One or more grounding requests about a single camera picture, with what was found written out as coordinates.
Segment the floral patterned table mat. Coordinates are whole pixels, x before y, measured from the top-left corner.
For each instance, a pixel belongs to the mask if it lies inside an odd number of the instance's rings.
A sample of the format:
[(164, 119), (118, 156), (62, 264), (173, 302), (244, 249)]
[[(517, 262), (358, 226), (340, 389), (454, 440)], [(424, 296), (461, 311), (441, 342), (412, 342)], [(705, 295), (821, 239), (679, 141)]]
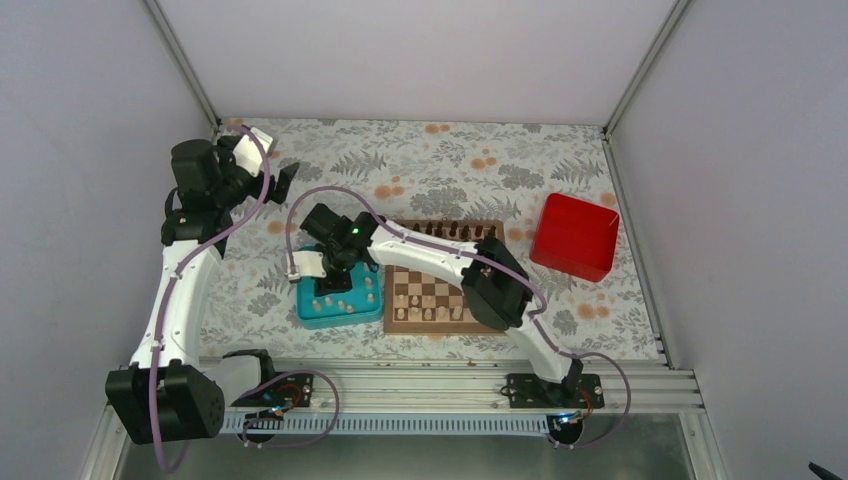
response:
[(278, 142), (274, 169), (298, 163), (296, 210), (268, 204), (228, 241), (200, 330), (200, 352), (263, 348), (278, 358), (498, 361), (520, 357), (507, 337), (388, 335), (380, 323), (309, 330), (297, 319), (285, 248), (304, 246), (299, 225), (323, 202), (353, 217), (357, 195), (402, 219), (503, 223), (506, 245), (549, 301), (545, 329), (557, 345), (616, 361), (659, 357), (625, 232), (610, 273), (593, 283), (533, 264), (542, 206), (560, 193), (607, 208), (616, 192), (598, 128), (538, 124), (259, 119)]

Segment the red plastic bin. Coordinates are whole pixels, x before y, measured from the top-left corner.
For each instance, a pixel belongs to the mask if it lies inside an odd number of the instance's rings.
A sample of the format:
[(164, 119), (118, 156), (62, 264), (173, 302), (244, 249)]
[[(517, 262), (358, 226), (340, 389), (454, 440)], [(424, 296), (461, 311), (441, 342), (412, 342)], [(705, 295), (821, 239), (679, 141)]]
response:
[(530, 249), (532, 262), (598, 283), (612, 270), (620, 214), (584, 200), (550, 194)]

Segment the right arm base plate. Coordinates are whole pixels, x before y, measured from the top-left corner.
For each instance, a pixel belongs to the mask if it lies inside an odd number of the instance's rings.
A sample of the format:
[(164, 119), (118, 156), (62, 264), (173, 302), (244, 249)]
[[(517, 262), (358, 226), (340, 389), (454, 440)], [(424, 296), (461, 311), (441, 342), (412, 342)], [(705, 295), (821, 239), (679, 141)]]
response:
[(533, 374), (513, 373), (499, 390), (512, 409), (601, 409), (606, 404), (603, 392), (595, 374), (581, 374), (574, 382), (552, 383)]

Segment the wooden chessboard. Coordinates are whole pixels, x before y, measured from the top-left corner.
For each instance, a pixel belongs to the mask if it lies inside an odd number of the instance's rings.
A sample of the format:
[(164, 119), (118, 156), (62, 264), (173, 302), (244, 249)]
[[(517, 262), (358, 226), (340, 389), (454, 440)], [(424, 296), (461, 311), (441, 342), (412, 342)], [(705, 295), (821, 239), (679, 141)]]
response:
[[(399, 219), (397, 223), (410, 230), (451, 241), (478, 242), (485, 236), (505, 239), (504, 224), (500, 220), (448, 220)], [(405, 267), (385, 267), (384, 332), (396, 335), (497, 335), (499, 332), (478, 322), (470, 312), (460, 288), (433, 275)], [(449, 309), (447, 321), (436, 320), (436, 309)], [(451, 320), (451, 311), (463, 307), (460, 321)], [(395, 313), (404, 308), (406, 318), (398, 321)], [(426, 308), (433, 312), (433, 320), (425, 321)]]

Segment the teal plastic tray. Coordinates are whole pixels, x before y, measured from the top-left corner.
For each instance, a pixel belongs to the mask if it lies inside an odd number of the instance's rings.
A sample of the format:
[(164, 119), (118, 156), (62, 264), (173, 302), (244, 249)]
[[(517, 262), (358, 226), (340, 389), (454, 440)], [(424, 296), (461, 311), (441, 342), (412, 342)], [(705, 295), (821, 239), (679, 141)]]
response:
[[(301, 250), (316, 250), (307, 246)], [(316, 296), (315, 281), (303, 278), (295, 285), (296, 315), (301, 324), (311, 330), (338, 328), (380, 321), (384, 313), (381, 270), (371, 272), (363, 263), (351, 271), (353, 289), (339, 294)]]

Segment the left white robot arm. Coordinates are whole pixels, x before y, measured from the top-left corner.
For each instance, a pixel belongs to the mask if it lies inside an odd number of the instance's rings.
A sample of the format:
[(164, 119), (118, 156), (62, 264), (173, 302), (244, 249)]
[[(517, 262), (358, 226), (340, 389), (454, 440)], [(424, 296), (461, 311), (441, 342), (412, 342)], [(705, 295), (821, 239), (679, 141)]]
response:
[(206, 372), (199, 367), (201, 316), (226, 250), (224, 234), (235, 224), (233, 209), (249, 197), (282, 204), (299, 168), (271, 174), (264, 162), (275, 144), (253, 128), (171, 150), (176, 185), (164, 205), (153, 310), (128, 367), (110, 372), (105, 383), (109, 404), (137, 445), (213, 438), (242, 395), (263, 405), (277, 394), (279, 380), (264, 349), (227, 353)]

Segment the aluminium frame post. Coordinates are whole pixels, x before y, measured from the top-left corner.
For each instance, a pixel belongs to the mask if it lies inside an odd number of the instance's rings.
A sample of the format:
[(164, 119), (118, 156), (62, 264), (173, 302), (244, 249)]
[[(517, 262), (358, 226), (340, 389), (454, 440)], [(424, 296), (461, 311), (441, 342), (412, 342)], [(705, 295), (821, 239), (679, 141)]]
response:
[(664, 51), (666, 45), (677, 30), (680, 22), (683, 20), (692, 4), (692, 0), (675, 0), (672, 3), (671, 8), (660, 25), (660, 28), (654, 35), (647, 51), (642, 57), (622, 96), (615, 105), (608, 121), (603, 127), (604, 138), (607, 141), (609, 141), (614, 135), (614, 132), (623, 120), (643, 82), (652, 71), (656, 61)]
[(140, 3), (147, 10), (157, 33), (164, 41), (169, 55), (175, 62), (178, 72), (209, 123), (210, 128), (214, 133), (217, 133), (221, 126), (221, 119), (203, 88), (199, 76), (191, 65), (188, 55), (176, 34), (176, 30), (168, 19), (162, 3), (157, 0), (141, 0)]

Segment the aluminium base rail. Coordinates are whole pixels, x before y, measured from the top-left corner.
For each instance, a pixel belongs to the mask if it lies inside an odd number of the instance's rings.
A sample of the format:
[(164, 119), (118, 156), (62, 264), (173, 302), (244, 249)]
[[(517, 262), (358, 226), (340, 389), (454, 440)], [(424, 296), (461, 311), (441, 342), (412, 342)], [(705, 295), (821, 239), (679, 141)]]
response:
[(585, 420), (618, 422), (638, 414), (701, 414), (704, 401), (690, 371), (662, 365), (623, 369), (588, 360), (582, 374), (600, 377), (601, 409), (512, 409), (499, 393), (506, 376), (530, 374), (525, 362), (364, 363), (304, 365), (314, 375), (310, 406), (229, 406), (218, 434), (266, 441), (273, 435), (434, 434), (545, 436)]

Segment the aluminium frame post right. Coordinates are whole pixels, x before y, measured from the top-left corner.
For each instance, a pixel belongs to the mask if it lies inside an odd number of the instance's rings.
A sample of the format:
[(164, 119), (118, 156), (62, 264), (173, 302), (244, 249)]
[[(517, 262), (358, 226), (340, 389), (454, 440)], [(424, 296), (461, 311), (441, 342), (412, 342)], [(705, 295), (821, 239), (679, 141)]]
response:
[(604, 138), (607, 141), (609, 141), (614, 135), (614, 132), (623, 120), (643, 82), (652, 71), (656, 61), (664, 51), (666, 45), (677, 30), (680, 22), (683, 20), (692, 4), (692, 0), (675, 0), (672, 3), (671, 8), (660, 25), (660, 28), (654, 35), (647, 51), (642, 57), (622, 96), (615, 105), (608, 121), (603, 127)]

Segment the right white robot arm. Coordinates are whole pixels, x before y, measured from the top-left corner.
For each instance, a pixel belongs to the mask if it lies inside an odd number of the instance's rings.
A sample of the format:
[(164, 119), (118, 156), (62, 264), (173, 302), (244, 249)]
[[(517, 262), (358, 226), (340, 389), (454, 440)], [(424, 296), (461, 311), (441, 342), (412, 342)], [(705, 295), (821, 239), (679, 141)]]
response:
[(361, 202), (365, 210), (350, 220), (324, 204), (316, 205), (300, 228), (322, 248), (297, 251), (286, 246), (290, 282), (345, 275), (359, 263), (403, 267), (439, 278), (462, 290), (475, 320), (505, 333), (524, 352), (549, 404), (565, 407), (578, 397), (582, 363), (556, 346), (544, 330), (539, 318), (548, 300), (502, 241), (449, 240), (416, 232), (379, 215), (362, 195), (343, 187), (336, 190)]

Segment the aluminium frame post left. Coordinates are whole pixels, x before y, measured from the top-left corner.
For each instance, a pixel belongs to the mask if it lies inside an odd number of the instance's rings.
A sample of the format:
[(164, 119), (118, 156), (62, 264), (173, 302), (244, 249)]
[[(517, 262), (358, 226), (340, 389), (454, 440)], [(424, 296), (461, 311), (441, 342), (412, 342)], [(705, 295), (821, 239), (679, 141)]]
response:
[(210, 128), (214, 133), (217, 133), (221, 126), (221, 119), (203, 88), (199, 76), (191, 65), (188, 55), (176, 34), (176, 30), (168, 19), (162, 3), (157, 0), (141, 0), (140, 3), (147, 10), (157, 33), (164, 41), (169, 55), (175, 62), (178, 72), (209, 123)]

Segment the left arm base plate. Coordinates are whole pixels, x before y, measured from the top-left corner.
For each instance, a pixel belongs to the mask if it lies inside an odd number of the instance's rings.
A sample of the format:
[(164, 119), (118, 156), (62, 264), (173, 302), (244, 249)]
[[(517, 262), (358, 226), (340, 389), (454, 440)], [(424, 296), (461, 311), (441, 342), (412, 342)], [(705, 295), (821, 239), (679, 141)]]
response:
[(314, 375), (305, 372), (282, 373), (267, 387), (239, 398), (234, 407), (306, 408), (310, 406)]

